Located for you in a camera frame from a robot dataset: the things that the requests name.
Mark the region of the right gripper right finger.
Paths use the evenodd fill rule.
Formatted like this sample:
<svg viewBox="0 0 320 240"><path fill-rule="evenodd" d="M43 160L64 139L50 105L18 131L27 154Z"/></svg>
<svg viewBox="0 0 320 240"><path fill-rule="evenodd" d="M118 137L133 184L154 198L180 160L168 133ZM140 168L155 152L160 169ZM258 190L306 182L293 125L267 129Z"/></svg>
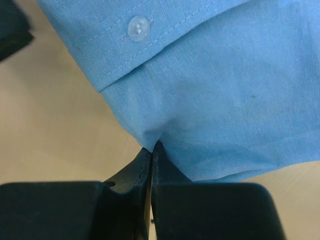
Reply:
<svg viewBox="0 0 320 240"><path fill-rule="evenodd" d="M270 193L256 183L195 183L158 142L151 206L159 240L283 240Z"/></svg>

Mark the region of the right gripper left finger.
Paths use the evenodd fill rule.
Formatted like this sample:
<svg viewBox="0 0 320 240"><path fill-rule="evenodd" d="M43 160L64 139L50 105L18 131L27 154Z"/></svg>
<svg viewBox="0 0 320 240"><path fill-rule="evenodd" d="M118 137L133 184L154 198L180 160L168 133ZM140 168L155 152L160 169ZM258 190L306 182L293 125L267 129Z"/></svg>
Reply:
<svg viewBox="0 0 320 240"><path fill-rule="evenodd" d="M106 181L14 182L0 187L3 240L146 240L152 155Z"/></svg>

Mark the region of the light blue long sleeve shirt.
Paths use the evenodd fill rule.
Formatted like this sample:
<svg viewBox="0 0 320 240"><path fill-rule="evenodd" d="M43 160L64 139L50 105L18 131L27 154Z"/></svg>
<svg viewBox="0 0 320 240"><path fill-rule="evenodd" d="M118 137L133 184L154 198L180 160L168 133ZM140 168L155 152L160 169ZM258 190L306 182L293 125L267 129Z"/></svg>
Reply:
<svg viewBox="0 0 320 240"><path fill-rule="evenodd" d="M317 0L40 0L144 148L192 181L320 158Z"/></svg>

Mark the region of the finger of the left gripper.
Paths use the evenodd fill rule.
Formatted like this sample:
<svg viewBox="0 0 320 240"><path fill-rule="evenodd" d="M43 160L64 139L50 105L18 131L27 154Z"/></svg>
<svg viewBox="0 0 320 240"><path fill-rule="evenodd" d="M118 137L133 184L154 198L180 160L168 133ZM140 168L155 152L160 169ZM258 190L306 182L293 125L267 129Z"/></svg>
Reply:
<svg viewBox="0 0 320 240"><path fill-rule="evenodd" d="M28 46L34 39L27 16L13 0L0 2L0 60Z"/></svg>

